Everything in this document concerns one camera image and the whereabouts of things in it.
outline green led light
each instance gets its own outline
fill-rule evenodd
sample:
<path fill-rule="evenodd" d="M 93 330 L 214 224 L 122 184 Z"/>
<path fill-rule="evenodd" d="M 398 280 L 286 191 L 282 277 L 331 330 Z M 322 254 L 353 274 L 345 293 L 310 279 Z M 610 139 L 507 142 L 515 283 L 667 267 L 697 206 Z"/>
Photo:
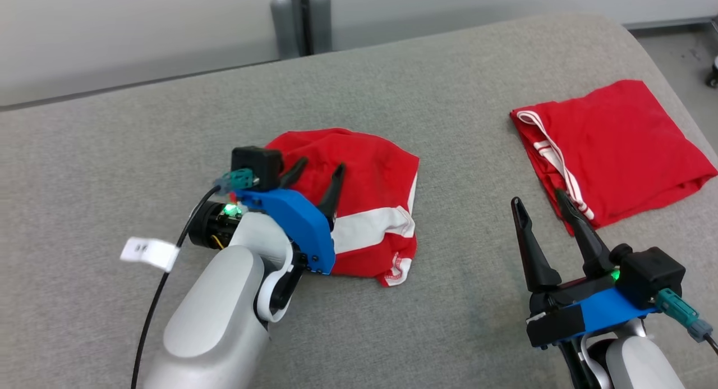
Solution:
<path fill-rule="evenodd" d="M 235 217 L 238 213 L 242 213 L 240 208 L 233 203 L 228 203 L 227 205 L 225 205 L 222 211 L 226 213 L 226 215 L 228 215 L 229 217 Z"/>

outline white tag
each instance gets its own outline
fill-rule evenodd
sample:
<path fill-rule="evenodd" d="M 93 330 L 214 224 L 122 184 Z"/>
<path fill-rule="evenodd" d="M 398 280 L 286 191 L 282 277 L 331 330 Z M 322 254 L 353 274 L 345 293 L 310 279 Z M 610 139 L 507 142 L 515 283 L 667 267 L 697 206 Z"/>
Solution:
<path fill-rule="evenodd" d="M 131 237 L 122 249 L 120 260 L 152 264 L 165 272 L 170 272 L 179 252 L 177 246 L 167 241 Z"/>

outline white striped trim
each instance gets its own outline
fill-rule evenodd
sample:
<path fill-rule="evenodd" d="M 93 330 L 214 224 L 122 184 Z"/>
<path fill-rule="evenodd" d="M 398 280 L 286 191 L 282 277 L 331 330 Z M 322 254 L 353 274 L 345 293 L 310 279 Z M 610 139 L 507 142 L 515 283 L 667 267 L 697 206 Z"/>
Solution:
<path fill-rule="evenodd" d="M 569 172 L 569 169 L 567 169 L 564 154 L 561 152 L 561 149 L 559 149 L 559 146 L 551 139 L 551 136 L 546 133 L 544 123 L 541 121 L 541 117 L 538 113 L 528 110 L 518 111 L 518 113 L 516 113 L 516 117 L 518 117 L 518 119 L 523 123 L 537 126 L 541 133 L 546 137 L 545 141 L 538 141 L 538 143 L 534 143 L 533 148 L 536 149 L 536 151 L 543 158 L 551 163 L 551 165 L 559 171 L 559 174 L 561 174 L 562 177 L 564 177 L 567 193 L 569 194 L 572 202 L 574 202 L 576 207 L 579 208 L 580 212 L 584 213 L 589 220 L 593 219 L 595 215 L 588 207 L 588 204 L 584 202 L 576 177 L 574 177 L 574 175 Z"/>
<path fill-rule="evenodd" d="M 346 253 L 357 249 L 369 248 L 384 240 L 384 235 L 393 233 L 406 238 L 413 237 L 415 223 L 411 218 L 413 200 L 416 195 L 416 177 L 413 177 L 411 188 L 406 199 L 406 208 L 374 208 L 364 212 L 352 213 L 339 217 L 334 221 L 332 239 L 334 252 Z M 394 253 L 392 269 L 384 276 L 388 286 L 397 286 L 406 280 L 406 273 L 411 266 L 410 258 L 400 258 Z"/>

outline gray fabric surface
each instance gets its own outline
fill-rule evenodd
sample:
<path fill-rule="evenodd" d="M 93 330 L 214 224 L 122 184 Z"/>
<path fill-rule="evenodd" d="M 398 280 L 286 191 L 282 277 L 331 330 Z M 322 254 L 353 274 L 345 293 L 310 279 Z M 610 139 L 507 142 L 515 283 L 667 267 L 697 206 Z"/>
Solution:
<path fill-rule="evenodd" d="M 287 130 L 343 126 L 421 157 L 418 253 L 405 284 L 307 276 L 256 387 L 569 387 L 559 351 L 533 350 L 510 199 L 549 261 L 581 276 L 511 125 L 512 108 L 642 79 L 687 138 L 716 154 L 638 42 L 596 16 L 482 26 L 356 51 L 144 85 L 0 113 L 3 387 L 128 387 L 161 272 L 120 263 L 128 236 L 174 241 L 230 151 Z M 600 230 L 610 246 L 660 246 L 684 263 L 685 297 L 718 324 L 718 181 Z M 187 244 L 146 346 L 212 251 Z M 691 389 L 718 359 L 667 317 L 649 333 Z M 149 363 L 144 363 L 143 372 Z"/>

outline floor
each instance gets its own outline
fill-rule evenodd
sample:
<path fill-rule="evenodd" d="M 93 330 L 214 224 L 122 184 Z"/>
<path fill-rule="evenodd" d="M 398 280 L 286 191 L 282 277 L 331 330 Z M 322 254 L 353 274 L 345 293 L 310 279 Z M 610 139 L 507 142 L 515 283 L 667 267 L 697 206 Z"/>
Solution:
<path fill-rule="evenodd" d="M 718 56 L 718 33 L 712 26 L 632 31 L 718 152 L 718 89 L 705 78 Z"/>

